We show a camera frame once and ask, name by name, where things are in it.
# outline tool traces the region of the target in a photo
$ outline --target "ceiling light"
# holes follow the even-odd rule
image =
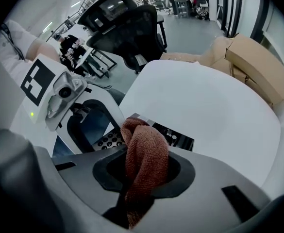
[[[45,27],[45,29],[43,30],[43,33],[46,32],[46,31],[49,29],[49,26],[50,26],[51,24],[52,24],[52,22],[49,23],[47,27]]]
[[[74,7],[75,5],[77,5],[78,3],[80,3],[80,1],[79,1],[79,2],[77,2],[77,3],[75,3],[75,4],[73,4],[73,5],[71,6],[71,8],[72,8],[72,7]]]

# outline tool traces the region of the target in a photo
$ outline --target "brown towel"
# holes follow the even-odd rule
[[[151,207],[151,191],[166,182],[168,144],[155,128],[138,118],[126,119],[121,134],[128,147],[126,175],[130,188],[125,203],[131,229]]]

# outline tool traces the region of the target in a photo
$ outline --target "gray floor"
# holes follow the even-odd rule
[[[214,39],[223,36],[218,25],[213,21],[198,20],[195,18],[178,18],[174,15],[162,13],[165,21],[164,28],[167,36],[167,52],[185,52],[191,54],[202,54],[206,51]],[[123,59],[117,55],[107,53],[117,66],[109,71],[110,78],[96,79],[95,83],[100,85],[112,85],[123,93],[126,93],[137,75],[128,69]]]

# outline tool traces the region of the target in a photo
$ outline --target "laboratory floor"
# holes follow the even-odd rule
[[[167,15],[159,12],[164,17],[164,28],[167,37],[167,52],[185,52],[191,54],[202,54],[206,51],[214,39],[223,36],[218,25],[213,21],[198,20],[195,18],[178,18],[174,15]],[[127,68],[120,56],[107,53],[117,65],[109,71],[110,78],[96,78],[95,84],[101,86],[112,85],[123,93],[126,93],[137,75],[133,70]],[[108,125],[108,120],[101,112],[90,113],[82,125],[90,143],[96,142],[100,136],[103,136]],[[56,140],[53,156],[62,156],[72,154],[62,140],[58,137]]]

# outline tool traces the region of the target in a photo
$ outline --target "chair headrest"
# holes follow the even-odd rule
[[[98,0],[78,20],[92,32],[103,32],[113,25],[113,20],[137,7],[133,0]]]

